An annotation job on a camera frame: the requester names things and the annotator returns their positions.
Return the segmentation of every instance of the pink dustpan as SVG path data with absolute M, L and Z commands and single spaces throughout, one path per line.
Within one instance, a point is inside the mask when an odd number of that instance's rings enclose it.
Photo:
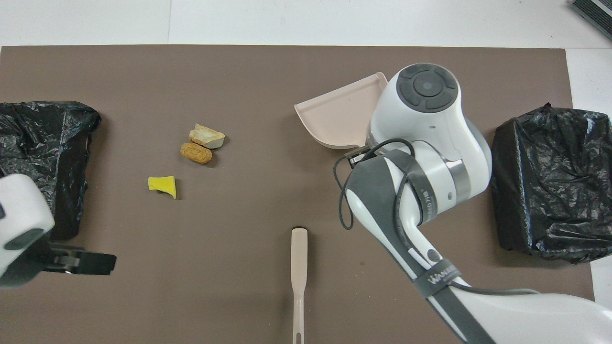
M 333 149 L 365 146 L 368 124 L 387 78 L 378 72 L 295 105 L 304 127 Z

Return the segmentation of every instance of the gray control button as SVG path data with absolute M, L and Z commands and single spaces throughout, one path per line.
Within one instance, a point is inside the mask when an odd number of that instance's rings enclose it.
M 410 83 L 400 84 L 400 91 L 410 104 L 414 105 L 415 107 L 419 106 L 421 96 L 414 92 Z
M 446 85 L 446 87 L 452 89 L 457 88 L 455 78 L 453 78 L 453 76 L 446 69 L 438 67 L 434 69 L 434 72 L 436 72 L 436 74 L 438 74 L 444 80 L 444 84 Z
M 427 70 L 430 70 L 432 67 L 433 67 L 432 65 L 425 64 L 425 63 L 414 64 L 414 65 L 411 65 L 410 67 L 405 68 L 404 70 L 402 70 L 401 73 L 400 73 L 400 76 L 402 78 L 412 79 L 419 72 L 425 72 Z
M 435 73 L 423 73 L 414 78 L 414 90 L 425 97 L 438 95 L 444 87 L 444 81 Z
M 450 102 L 452 102 L 454 99 L 455 97 L 453 97 L 447 92 L 444 92 L 435 98 L 427 99 L 427 102 L 425 103 L 425 107 L 429 110 L 442 108 L 446 106 L 447 104 L 449 104 Z

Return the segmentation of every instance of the black cable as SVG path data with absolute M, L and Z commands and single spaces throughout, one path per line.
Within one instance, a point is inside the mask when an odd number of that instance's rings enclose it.
M 400 187 L 397 190 L 397 195 L 395 196 L 395 200 L 394 200 L 394 223 L 395 223 L 395 232 L 397 233 L 398 237 L 400 238 L 401 242 L 404 244 L 404 246 L 406 247 L 406 250 L 409 250 L 411 248 L 414 248 L 414 244 L 412 243 L 412 241 L 410 240 L 410 238 L 408 237 L 408 235 L 406 234 L 406 231 L 404 230 L 404 225 L 401 223 L 401 217 L 400 217 L 400 204 L 401 204 L 401 196 L 404 192 L 404 188 L 406 187 L 406 184 L 410 185 L 410 189 L 412 190 L 412 194 L 414 195 L 414 198 L 416 200 L 418 200 L 418 196 L 417 196 L 417 191 L 414 188 L 414 185 L 410 182 L 410 178 L 408 177 L 408 174 L 404 174 L 404 177 L 402 178 L 401 182 L 400 182 Z M 422 206 L 420 204 L 420 202 L 417 202 L 417 205 L 419 207 L 419 213 L 423 214 L 423 209 Z M 421 258 L 423 258 L 423 260 L 427 261 L 427 259 L 425 258 L 425 256 L 423 256 L 423 254 L 418 251 L 418 250 L 414 250 Z
M 351 228 L 353 228 L 353 224 L 354 224 L 353 211 L 351 210 L 351 207 L 348 208 L 349 214 L 351 216 L 351 223 L 347 225 L 346 222 L 344 221 L 344 218 L 342 217 L 342 201 L 346 198 L 346 183 L 348 182 L 348 178 L 346 178 L 344 184 L 342 184 L 338 178 L 338 173 L 337 173 L 338 165 L 344 159 L 345 157 L 341 157 L 334 164 L 334 179 L 336 180 L 336 184 L 338 184 L 338 187 L 340 188 L 340 199 L 338 201 L 338 215 L 340 217 L 340 223 L 342 224 L 342 227 L 344 227 L 344 229 L 349 231 L 351 230 Z
M 376 151 L 378 149 L 381 149 L 383 146 L 386 146 L 389 143 L 403 143 L 406 145 L 406 147 L 408 147 L 408 149 L 410 149 L 410 155 L 413 157 L 417 157 L 415 152 L 414 152 L 414 147 L 412 146 L 412 144 L 410 142 L 408 142 L 408 140 L 404 140 L 402 138 L 390 138 L 388 140 L 385 140 L 379 144 L 377 144 L 374 148 L 372 148 L 371 150 L 369 150 L 365 155 L 364 158 L 361 161 L 370 159 L 372 157 L 374 157 L 374 154 L 376 153 Z
M 416 156 L 415 152 L 414 152 L 414 147 L 412 146 L 412 144 L 410 142 L 408 142 L 408 140 L 404 140 L 402 138 L 390 138 L 388 140 L 385 140 L 379 144 L 377 144 L 374 148 L 372 148 L 371 150 L 369 150 L 363 157 L 363 159 L 361 159 L 359 162 L 363 162 L 365 160 L 371 159 L 374 157 L 374 155 L 376 154 L 376 151 L 381 149 L 383 146 L 389 144 L 389 143 L 403 143 L 406 145 L 406 147 L 408 147 L 408 149 L 410 149 L 410 155 L 412 155 L 413 157 Z M 340 188 L 340 199 L 338 201 L 338 215 L 340 218 L 340 223 L 342 224 L 342 227 L 344 227 L 344 229 L 346 230 L 350 230 L 351 228 L 353 228 L 354 225 L 354 216 L 353 216 L 353 211 L 351 210 L 351 207 L 348 208 L 348 211 L 350 213 L 351 216 L 351 223 L 349 225 L 346 224 L 346 222 L 344 221 L 344 218 L 342 217 L 342 203 L 344 200 L 346 200 L 346 202 L 348 203 L 348 200 L 346 199 L 346 183 L 348 182 L 348 178 L 346 178 L 344 184 L 342 184 L 340 182 L 340 179 L 338 178 L 338 173 L 337 173 L 337 169 L 338 169 L 338 165 L 342 162 L 342 160 L 344 160 L 346 157 L 341 157 L 339 158 L 336 163 L 334 164 L 334 179 L 336 180 L 336 184 L 338 184 L 338 187 Z
M 538 291 L 532 289 L 480 289 L 474 288 L 473 286 L 462 285 L 457 282 L 451 282 L 451 286 L 454 286 L 457 289 L 461 289 L 463 291 L 467 291 L 469 293 L 474 294 L 482 294 L 482 295 L 498 295 L 498 296 L 508 296 L 508 295 L 531 295 L 531 294 L 539 294 Z

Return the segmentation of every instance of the white plastic casing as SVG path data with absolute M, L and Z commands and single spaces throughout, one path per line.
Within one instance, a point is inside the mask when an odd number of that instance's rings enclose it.
M 612 311 L 563 294 L 494 296 L 450 287 L 498 344 L 612 343 Z
M 483 150 L 474 137 L 481 134 L 472 133 L 463 117 L 459 82 L 457 98 L 450 107 L 437 113 L 422 113 L 408 107 L 397 94 L 400 73 L 395 74 L 382 91 L 370 121 L 370 138 L 377 143 L 390 138 L 404 138 L 410 142 L 425 141 L 444 159 L 463 161 L 471 185 L 468 198 L 483 192 L 491 177 L 488 162 L 490 151 Z M 394 143 L 387 145 L 386 149 L 401 147 L 401 144 Z
M 30 177 L 11 174 L 0 178 L 0 205 L 4 217 L 0 219 L 0 276 L 7 267 L 35 240 L 55 225 L 45 198 Z M 29 230 L 42 231 L 31 237 L 29 243 L 18 250 L 7 250 L 6 244 Z
M 446 168 L 440 155 L 427 143 L 415 141 L 412 143 L 416 160 L 419 163 L 436 195 L 438 214 L 457 204 L 457 190 L 450 171 Z

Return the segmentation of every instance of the cleaning brush handle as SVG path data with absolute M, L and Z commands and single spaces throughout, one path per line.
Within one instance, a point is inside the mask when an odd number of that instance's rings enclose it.
M 304 298 L 293 300 L 293 344 L 304 344 Z
M 291 231 L 291 286 L 293 288 L 293 344 L 304 344 L 304 289 L 308 270 L 308 232 Z

